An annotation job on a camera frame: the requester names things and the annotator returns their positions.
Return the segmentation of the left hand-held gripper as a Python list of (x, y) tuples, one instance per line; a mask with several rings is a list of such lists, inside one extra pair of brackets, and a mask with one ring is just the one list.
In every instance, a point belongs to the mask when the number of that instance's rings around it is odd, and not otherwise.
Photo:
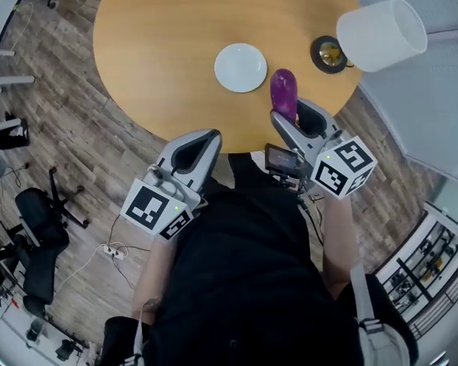
[(121, 216), (160, 240), (172, 240), (194, 220), (199, 194), (222, 147), (219, 130), (196, 130), (168, 142), (160, 164), (135, 179)]

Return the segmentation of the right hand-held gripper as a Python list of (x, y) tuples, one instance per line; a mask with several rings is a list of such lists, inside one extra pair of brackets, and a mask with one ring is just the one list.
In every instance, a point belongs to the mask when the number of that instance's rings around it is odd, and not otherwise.
[[(298, 172), (305, 189), (319, 187), (344, 198), (362, 187), (377, 165), (365, 143), (346, 131), (336, 131), (332, 116), (304, 98), (297, 100), (297, 115), (298, 126), (277, 111), (270, 112), (270, 120), (287, 147), (303, 159)], [(322, 138), (329, 128), (331, 137)]]

